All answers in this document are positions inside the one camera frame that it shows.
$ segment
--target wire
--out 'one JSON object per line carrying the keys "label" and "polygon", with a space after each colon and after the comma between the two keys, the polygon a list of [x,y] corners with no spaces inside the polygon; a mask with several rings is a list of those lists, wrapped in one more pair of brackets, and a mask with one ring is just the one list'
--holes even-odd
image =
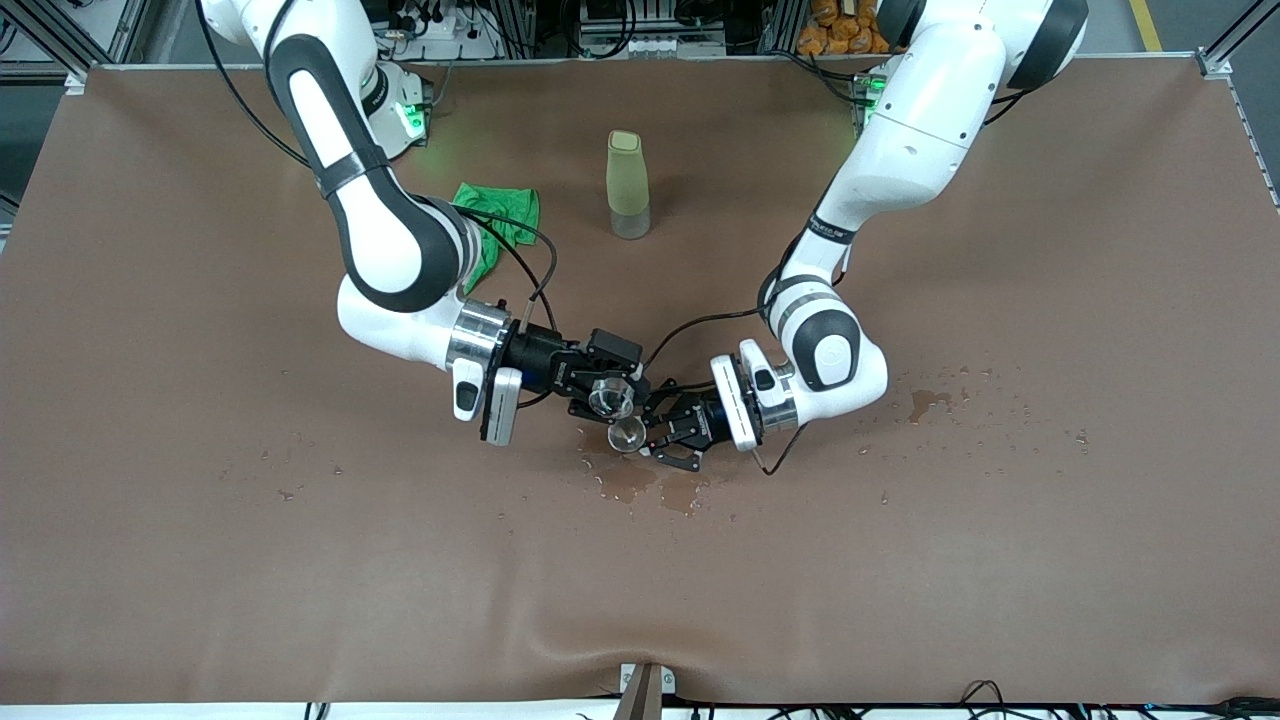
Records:
{"label": "wire", "polygon": [[982,122],[982,127],[987,127],[987,126],[989,126],[991,123],[993,123],[993,122],[998,120],[1000,118],[1004,118],[1004,117],[1005,117],[1005,113],[1007,113],[1007,111],[1012,110],[1012,109],[1014,109],[1014,105],[1018,105],[1018,101],[1019,101],[1019,100],[1021,100],[1023,97],[1027,97],[1027,95],[1025,95],[1025,94],[1023,94],[1023,95],[1019,95],[1019,96],[1016,96],[1016,97],[1011,99],[1011,100],[1009,101],[1009,105],[1005,105],[1004,108],[1001,108],[1001,109],[1000,109],[1000,111],[998,111],[998,113],[996,113],[995,115],[992,115],[992,117],[987,118],[986,120],[983,120],[983,122]]}
{"label": "wire", "polygon": [[494,23],[493,20],[490,20],[490,19],[489,19],[489,15],[486,15],[486,14],[484,14],[484,13],[480,13],[480,17],[481,17],[481,18],[484,19],[485,24],[486,24],[486,26],[489,26],[490,28],[493,28],[493,31],[494,31],[494,32],[497,32],[497,33],[498,33],[498,35],[499,35],[499,36],[500,36],[500,37],[502,37],[503,40],[506,40],[506,41],[507,41],[507,42],[509,42],[511,45],[515,45],[516,47],[518,47],[518,49],[520,49],[520,56],[521,56],[522,59],[529,59],[529,53],[527,53],[527,50],[538,50],[538,45],[530,45],[530,44],[527,44],[527,42],[521,42],[521,41],[518,41],[518,40],[515,40],[515,38],[512,38],[512,37],[511,37],[509,35],[507,35],[507,33],[506,33],[506,32],[504,32],[504,31],[502,29],[502,27],[500,27],[500,26],[498,26],[498,24],[495,24],[495,23]]}
{"label": "wire", "polygon": [[[0,47],[0,55],[4,55],[9,51],[9,47],[13,46],[13,41],[18,38],[18,26],[12,26],[9,24],[9,20],[3,18],[0,18],[0,23],[3,23],[0,24],[0,41],[4,41],[4,47]],[[5,31],[10,29],[13,32],[9,33],[9,40],[4,40]]]}
{"label": "wire", "polygon": [[[422,197],[421,195],[410,195],[410,197],[412,197],[413,200],[417,200],[419,202],[425,202],[426,201],[426,199]],[[480,218],[486,219],[486,220],[497,220],[499,223],[507,223],[508,225],[512,225],[512,227],[520,228],[522,231],[530,232],[530,233],[534,234],[534,237],[536,237],[538,240],[543,241],[543,245],[545,245],[547,250],[550,251],[550,254],[552,254],[552,261],[550,261],[550,265],[547,266],[547,274],[544,274],[541,282],[538,283],[536,292],[540,293],[540,292],[543,292],[543,291],[547,290],[547,286],[552,282],[552,275],[556,274],[556,265],[559,263],[559,252],[557,252],[556,243],[552,242],[552,238],[547,237],[545,233],[543,233],[541,231],[539,231],[535,227],[531,227],[531,225],[527,225],[525,223],[521,223],[520,220],[513,220],[511,218],[506,218],[503,215],[498,215],[495,213],[489,213],[486,210],[476,210],[475,208],[465,208],[462,205],[454,205],[453,208],[457,209],[458,213],[461,213],[462,215],[465,215],[467,218],[471,218],[472,220],[475,220],[476,217],[480,217]]]}
{"label": "wire", "polygon": [[497,229],[494,229],[494,227],[492,224],[489,224],[488,222],[479,220],[479,219],[475,219],[475,218],[472,218],[472,220],[475,220],[476,224],[479,224],[484,229],[489,231],[490,234],[493,234],[495,238],[498,238],[498,242],[500,242],[502,246],[506,247],[508,252],[511,252],[511,256],[516,259],[516,263],[520,263],[520,269],[525,270],[525,275],[529,277],[529,282],[534,283],[534,293],[529,296],[529,301],[532,302],[534,300],[541,300],[543,301],[543,310],[547,311],[547,322],[548,322],[548,324],[550,324],[550,327],[552,327],[553,331],[559,332],[559,328],[556,327],[556,314],[552,313],[552,304],[547,299],[547,293],[543,292],[543,291],[540,291],[540,290],[538,290],[538,275],[534,274],[534,269],[529,266],[529,263],[526,263],[525,259],[520,256],[520,251],[516,250],[516,246],[512,245],[512,242],[508,241],[506,237],[503,237],[502,233],[499,233]]}
{"label": "wire", "polygon": [[306,708],[302,711],[302,720],[311,720],[311,706],[317,706],[316,719],[325,720],[329,716],[329,703],[328,702],[308,702]]}
{"label": "wire", "polygon": [[440,94],[439,94],[439,95],[434,95],[434,94],[433,94],[433,96],[431,96],[431,105],[430,105],[430,108],[431,108],[433,110],[434,110],[434,109],[435,109],[435,108],[436,108],[436,106],[438,106],[438,105],[439,105],[440,102],[444,102],[444,94],[445,94],[445,92],[447,92],[447,91],[449,90],[449,78],[451,78],[451,77],[453,77],[453,64],[454,64],[456,61],[457,61],[457,58],[452,58],[452,59],[449,59],[449,68],[448,68],[447,70],[444,70],[444,79],[443,79],[443,81],[440,81]]}
{"label": "wire", "polygon": [[[262,120],[260,120],[257,115],[253,114],[253,110],[250,109],[248,104],[244,102],[244,97],[241,96],[239,90],[236,88],[236,83],[233,83],[230,76],[227,74],[227,67],[223,65],[221,56],[218,55],[218,47],[214,45],[214,35],[209,29],[209,20],[205,19],[205,4],[202,3],[202,0],[195,0],[195,3],[196,3],[196,18],[200,20],[200,32],[205,36],[205,45],[209,46],[209,55],[214,59],[214,65],[218,68],[218,74],[223,76],[223,82],[227,83],[227,90],[232,94],[232,97],[236,99],[236,104],[239,105],[241,110],[244,113],[244,117],[247,117],[248,120],[253,123],[253,127],[256,127],[259,132],[261,132],[268,140],[275,143],[275,146],[279,147],[285,155],[293,158],[293,160],[297,161],[300,165],[302,165],[303,168],[310,168],[311,165],[307,163],[307,159],[303,158],[301,154],[298,154],[297,150],[289,147],[289,145],[283,140],[280,140],[274,132],[268,129],[268,127],[262,124]],[[271,85],[270,78],[268,78],[266,85],[270,87]]]}
{"label": "wire", "polygon": [[809,423],[805,423],[796,428],[795,434],[791,436],[790,441],[787,441],[787,446],[782,448],[782,455],[778,455],[778,461],[773,464],[773,468],[765,468],[764,464],[760,462],[760,455],[755,454],[755,461],[760,462],[760,471],[772,478],[778,471],[778,468],[782,468],[782,462],[787,459],[787,455],[791,455],[791,448],[796,446],[796,441],[800,439],[800,436],[804,434],[804,429],[808,427]]}
{"label": "wire", "polygon": [[293,8],[294,0],[284,0],[280,9],[275,12],[275,17],[271,18],[271,27],[266,31],[266,42],[262,45],[262,72],[266,74],[266,87],[271,91],[271,100],[275,100],[276,105],[282,108],[280,97],[275,94],[275,86],[271,85],[271,49],[275,47],[275,36],[280,33],[280,26],[284,24],[284,15],[289,14],[289,9]]}
{"label": "wire", "polygon": [[765,306],[762,305],[759,307],[751,307],[750,310],[736,310],[733,313],[718,313],[716,315],[703,315],[701,318],[694,318],[692,320],[689,320],[687,323],[667,333],[667,337],[662,338],[662,342],[658,343],[658,347],[655,347],[654,351],[649,354],[649,357],[645,359],[644,366],[649,368],[650,365],[653,365],[654,359],[658,357],[658,354],[662,352],[663,347],[667,347],[667,343],[671,342],[672,338],[675,338],[677,334],[687,331],[694,325],[699,325],[701,323],[709,323],[712,320],[732,320],[733,318],[746,318],[748,315],[755,315],[756,313],[764,310],[764,307]]}
{"label": "wire", "polygon": [[582,46],[573,40],[573,20],[568,14],[570,3],[571,0],[561,0],[561,32],[564,33],[564,44],[568,45],[568,50],[572,51],[575,55],[577,55],[579,58],[608,60],[609,58],[613,58],[618,53],[622,53],[623,50],[627,49],[628,45],[631,45],[631,41],[636,36],[636,26],[640,23],[640,13],[636,12],[635,0],[627,0],[627,9],[631,13],[631,29],[627,29],[627,18],[626,15],[623,15],[622,37],[620,37],[618,42],[604,55],[593,55],[590,51],[584,50]]}

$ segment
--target table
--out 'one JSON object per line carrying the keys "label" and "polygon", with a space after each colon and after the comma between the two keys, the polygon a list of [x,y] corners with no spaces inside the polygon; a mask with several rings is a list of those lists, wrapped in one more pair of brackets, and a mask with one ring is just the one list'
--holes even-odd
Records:
{"label": "table", "polygon": [[[781,61],[458,68],[439,110],[403,183],[535,187],[566,334],[648,346],[751,306],[852,143]],[[777,477],[622,461],[550,401],[493,448],[338,328],[328,209],[214,73],[93,72],[0,259],[0,701],[584,696],[644,660],[704,701],[1280,694],[1277,240],[1225,85],[1079,60],[859,233],[890,392]],[[777,352],[726,322],[655,372],[744,337]]]}

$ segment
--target yellow floor stripe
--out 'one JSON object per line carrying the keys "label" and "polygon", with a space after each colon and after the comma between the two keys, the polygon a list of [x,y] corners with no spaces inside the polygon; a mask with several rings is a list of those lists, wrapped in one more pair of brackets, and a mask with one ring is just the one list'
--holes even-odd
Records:
{"label": "yellow floor stripe", "polygon": [[1129,0],[1129,6],[1133,8],[1133,19],[1138,22],[1138,33],[1142,35],[1142,45],[1147,53],[1164,53],[1165,49],[1160,45],[1160,36],[1156,35],[1156,23],[1151,19],[1147,0]]}

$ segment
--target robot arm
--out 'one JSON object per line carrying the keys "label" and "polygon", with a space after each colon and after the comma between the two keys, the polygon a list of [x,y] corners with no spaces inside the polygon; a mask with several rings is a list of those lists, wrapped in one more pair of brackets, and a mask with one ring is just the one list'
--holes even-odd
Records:
{"label": "robot arm", "polygon": [[[1088,15],[1084,0],[879,0],[878,10],[882,29],[896,33],[891,45],[910,49],[890,61],[876,114],[760,288],[759,305],[787,361],[774,368],[755,341],[742,341],[736,355],[712,360],[714,397],[692,404],[716,407],[718,416],[705,424],[718,420],[728,430],[719,439],[741,451],[884,393],[884,355],[832,288],[836,268],[870,217],[937,197],[982,129],[997,86],[1029,91],[1052,79],[1079,47]],[[671,455],[660,443],[671,438],[650,443],[664,462]],[[675,442],[699,457],[705,450],[696,438]]]}

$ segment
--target green towel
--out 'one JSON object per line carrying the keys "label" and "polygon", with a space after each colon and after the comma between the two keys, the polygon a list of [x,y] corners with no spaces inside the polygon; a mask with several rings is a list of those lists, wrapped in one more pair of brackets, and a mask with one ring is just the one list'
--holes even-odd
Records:
{"label": "green towel", "polygon": [[[531,228],[538,227],[538,193],[532,190],[507,190],[462,183],[458,187],[458,193],[453,196],[453,204],[511,218]],[[489,224],[502,233],[507,242],[515,245],[532,245],[538,240],[534,233],[500,220]],[[498,264],[498,256],[502,255],[502,243],[483,225],[480,227],[480,260],[475,272],[471,273],[471,278],[467,279],[467,284],[462,288],[462,292],[468,295],[471,288],[493,270],[494,265]]]}

